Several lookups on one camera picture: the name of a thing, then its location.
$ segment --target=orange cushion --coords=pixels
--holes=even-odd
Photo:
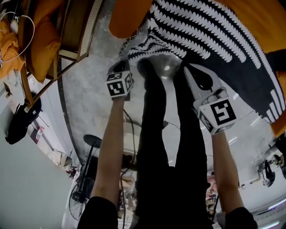
[[[63,0],[38,0],[34,15],[35,27],[45,16],[50,16],[62,3]]]
[[[286,49],[286,11],[278,0],[216,0],[232,9],[265,53]]]
[[[31,72],[43,83],[49,67],[60,47],[57,30],[48,17],[44,17],[36,28],[31,44]]]
[[[109,30],[117,38],[128,38],[139,28],[153,0],[117,0]]]

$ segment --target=black and white rug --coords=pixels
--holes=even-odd
[[[267,122],[285,110],[282,89],[254,36],[229,8],[214,0],[155,0],[146,39],[129,50],[130,62],[176,55],[216,72]]]

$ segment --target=cable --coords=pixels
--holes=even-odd
[[[39,115],[39,118],[45,123],[45,125],[47,126],[47,127],[49,127],[49,125],[48,124],[46,124],[46,122],[41,118],[41,116]]]
[[[136,149],[135,149],[135,136],[134,136],[134,126],[133,126],[133,121],[132,118],[129,116],[129,114],[126,112],[126,110],[124,110],[124,113],[126,114],[126,116],[129,118],[131,125],[132,125],[132,135],[133,135],[133,148],[134,148],[134,156],[132,159],[131,164],[134,163],[135,157],[136,157]],[[123,226],[122,229],[124,229],[125,226],[125,218],[126,218],[126,207],[125,207],[125,196],[124,196],[124,190],[123,190],[123,183],[122,183],[122,177],[125,173],[127,173],[127,171],[129,170],[129,168],[127,168],[120,176],[120,186],[121,186],[121,190],[122,190],[122,197],[123,197]]]
[[[250,115],[250,114],[253,113],[253,112],[254,112],[254,110],[253,110],[253,111],[250,111],[248,114],[246,114],[245,116],[243,116],[242,118],[240,118],[239,121],[240,121],[241,119],[244,119],[247,115]]]
[[[15,12],[6,12],[6,13],[1,17],[0,22],[2,21],[3,17],[4,17],[5,15],[7,15],[8,13],[16,14]],[[26,17],[26,18],[30,19],[30,21],[32,22],[33,27],[34,27],[32,38],[31,38],[30,42],[28,43],[27,47],[26,47],[19,55],[17,55],[16,57],[14,57],[14,58],[12,58],[12,59],[9,59],[9,60],[2,60],[2,57],[1,57],[2,63],[7,63],[7,62],[10,62],[10,61],[12,61],[12,60],[15,60],[15,59],[18,58],[20,55],[22,55],[22,53],[29,47],[30,43],[32,42],[32,40],[33,40],[33,38],[34,38],[34,34],[35,34],[35,24],[34,24],[33,20],[32,20],[29,16],[26,16],[26,15],[20,15],[20,17]]]
[[[93,153],[93,156],[95,155],[95,153],[97,152],[98,148],[95,150],[95,152]]]
[[[216,202],[215,202],[214,215],[213,215],[213,217],[212,217],[212,219],[211,219],[211,223],[214,222],[214,219],[215,219],[215,211],[216,211],[216,207],[217,207],[217,205],[218,205],[218,202],[219,202],[219,195],[218,195],[218,197],[217,197],[217,199],[216,199]]]
[[[74,149],[74,148],[72,148],[72,150],[71,150],[70,157],[71,157],[71,155],[72,155],[73,149]]]
[[[181,130],[178,126],[176,126],[175,124],[173,124],[173,123],[170,123],[170,122],[168,122],[168,121],[166,121],[167,123],[169,123],[169,124],[171,124],[171,125],[173,125],[173,126],[175,126],[175,127],[177,127],[179,130]]]

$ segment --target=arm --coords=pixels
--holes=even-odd
[[[222,210],[228,214],[244,207],[238,192],[238,172],[224,132],[212,136],[214,175]]]
[[[123,156],[123,107],[125,97],[115,98],[104,132],[98,158],[97,177],[91,197],[118,201],[120,171]]]

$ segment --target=concrete floor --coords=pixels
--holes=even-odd
[[[100,12],[93,41],[88,58],[77,63],[63,76],[63,86],[66,98],[68,116],[71,129],[80,157],[85,159],[89,152],[89,146],[83,141],[85,134],[93,134],[103,137],[112,101],[105,85],[106,74],[109,67],[119,60],[118,52],[124,39],[113,37],[108,25],[115,0],[105,0]],[[177,115],[175,89],[171,81],[174,69],[180,60],[164,55],[151,57],[156,71],[162,77],[167,92],[167,109],[165,120],[180,126]],[[63,60],[63,67],[68,61]],[[131,101],[125,103],[125,109],[131,118],[142,122],[143,113],[143,78],[139,75],[135,66],[131,66],[134,88],[131,91]],[[268,149],[268,143],[273,134],[269,124],[261,120],[259,116],[227,85],[228,92],[235,98],[236,114],[239,121],[230,130],[226,131],[231,153],[237,163],[239,171],[252,166],[252,162],[261,159],[260,154]],[[206,153],[212,155],[210,134],[202,125]],[[176,154],[180,140],[180,131],[173,125],[168,125],[163,131],[165,148],[170,165],[175,165]],[[193,152],[190,140],[189,152]],[[208,169],[212,170],[212,157],[208,157]]]

